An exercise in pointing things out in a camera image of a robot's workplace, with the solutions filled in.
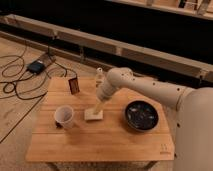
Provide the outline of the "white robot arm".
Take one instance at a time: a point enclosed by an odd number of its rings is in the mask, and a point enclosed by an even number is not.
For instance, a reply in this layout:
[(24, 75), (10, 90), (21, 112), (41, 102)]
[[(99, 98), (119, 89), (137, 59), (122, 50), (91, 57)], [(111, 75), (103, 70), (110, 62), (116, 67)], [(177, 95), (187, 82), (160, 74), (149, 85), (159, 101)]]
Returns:
[(129, 68), (110, 69), (97, 98), (108, 101), (128, 88), (178, 112), (173, 171), (213, 171), (213, 87), (187, 86), (135, 77)]

